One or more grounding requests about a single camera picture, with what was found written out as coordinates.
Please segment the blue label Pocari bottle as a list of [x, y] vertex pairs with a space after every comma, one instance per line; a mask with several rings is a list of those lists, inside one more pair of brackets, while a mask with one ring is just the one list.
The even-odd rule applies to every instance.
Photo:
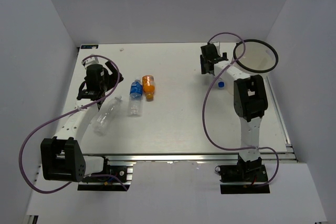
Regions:
[[140, 78], [136, 78], [131, 83], [130, 86], [129, 105], [128, 105], [129, 116], [141, 115], [142, 94], [143, 94], [143, 86], [141, 80]]

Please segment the small blue label water bottle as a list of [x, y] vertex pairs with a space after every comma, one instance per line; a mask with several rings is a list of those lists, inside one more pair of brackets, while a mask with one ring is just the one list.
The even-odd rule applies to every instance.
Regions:
[[224, 89], [225, 82], [224, 80], [216, 74], [211, 73], [211, 88]]

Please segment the orange juice bottle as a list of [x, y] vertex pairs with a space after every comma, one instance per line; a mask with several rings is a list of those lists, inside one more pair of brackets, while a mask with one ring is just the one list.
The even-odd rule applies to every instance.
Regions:
[[142, 77], [143, 93], [147, 101], [152, 101], [155, 94], [155, 82], [154, 77], [146, 75]]

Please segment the clear bottle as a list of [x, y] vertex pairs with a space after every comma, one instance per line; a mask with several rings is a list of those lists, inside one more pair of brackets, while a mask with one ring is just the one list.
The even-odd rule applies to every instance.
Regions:
[[118, 114], [122, 103], [122, 96], [111, 99], [98, 113], [97, 119], [93, 123], [93, 131], [103, 136], [106, 134], [112, 120]]

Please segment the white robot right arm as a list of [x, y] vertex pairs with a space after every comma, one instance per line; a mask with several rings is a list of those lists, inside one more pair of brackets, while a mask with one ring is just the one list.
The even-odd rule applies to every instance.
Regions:
[[233, 171], [234, 176], [247, 182], [252, 178], [256, 178], [257, 173], [260, 172], [262, 168], [262, 159], [260, 157], [261, 147], [259, 146], [259, 128], [265, 111], [268, 109], [268, 100], [262, 76], [254, 75], [242, 79], [235, 76], [237, 72], [241, 72], [238, 69], [229, 73], [229, 77], [232, 78], [233, 84], [234, 110], [240, 119], [241, 126], [241, 145], [239, 148], [225, 148], [216, 144], [210, 138], [205, 123], [206, 102], [213, 85], [220, 76], [233, 67], [233, 64], [238, 60], [238, 58], [234, 58], [210, 84], [203, 101], [202, 124], [204, 133], [213, 146], [220, 150], [238, 152], [237, 164], [231, 170]]

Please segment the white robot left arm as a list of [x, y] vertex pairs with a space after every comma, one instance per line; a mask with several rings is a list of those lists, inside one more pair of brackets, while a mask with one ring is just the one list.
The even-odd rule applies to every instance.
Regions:
[[40, 145], [46, 180], [81, 182], [93, 174], [104, 182], [111, 175], [111, 168], [105, 165], [103, 157], [83, 155], [80, 142], [104, 103], [106, 92], [123, 81], [123, 77], [110, 61], [102, 65], [97, 59], [85, 59], [82, 64], [86, 76], [78, 90], [75, 111], [52, 138], [45, 138]]

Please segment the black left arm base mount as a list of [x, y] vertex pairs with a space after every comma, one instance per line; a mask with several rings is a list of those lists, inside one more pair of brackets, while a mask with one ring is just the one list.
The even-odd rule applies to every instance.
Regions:
[[133, 164], [104, 159], [103, 170], [86, 176], [78, 191], [127, 191], [131, 185]]

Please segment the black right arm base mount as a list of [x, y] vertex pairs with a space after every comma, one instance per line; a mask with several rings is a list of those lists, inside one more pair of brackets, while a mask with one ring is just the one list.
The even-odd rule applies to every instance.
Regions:
[[269, 185], [264, 165], [260, 169], [243, 173], [237, 165], [217, 165], [215, 173], [220, 176], [220, 193], [222, 195], [269, 194]]

